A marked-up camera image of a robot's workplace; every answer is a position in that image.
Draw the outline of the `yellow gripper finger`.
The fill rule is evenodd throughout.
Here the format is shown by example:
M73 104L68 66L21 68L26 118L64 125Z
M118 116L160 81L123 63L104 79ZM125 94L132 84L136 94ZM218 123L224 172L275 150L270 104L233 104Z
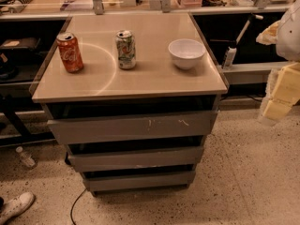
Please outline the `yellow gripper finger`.
M279 21L273 22L256 37L256 41L262 45L276 44L278 25Z

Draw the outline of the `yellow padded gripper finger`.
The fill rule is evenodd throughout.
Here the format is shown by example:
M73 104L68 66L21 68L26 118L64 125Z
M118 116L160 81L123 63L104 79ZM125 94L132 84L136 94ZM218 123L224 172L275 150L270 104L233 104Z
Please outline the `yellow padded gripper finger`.
M300 100L300 63L272 69L265 92L258 119L264 125L274 126Z

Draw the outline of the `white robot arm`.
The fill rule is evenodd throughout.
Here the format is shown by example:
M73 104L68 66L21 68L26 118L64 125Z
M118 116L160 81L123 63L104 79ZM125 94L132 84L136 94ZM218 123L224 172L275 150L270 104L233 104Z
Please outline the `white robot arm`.
M259 121L274 126L300 100L300 7L294 3L282 16L263 30L256 41L276 45L277 55L290 62L271 70L259 113Z

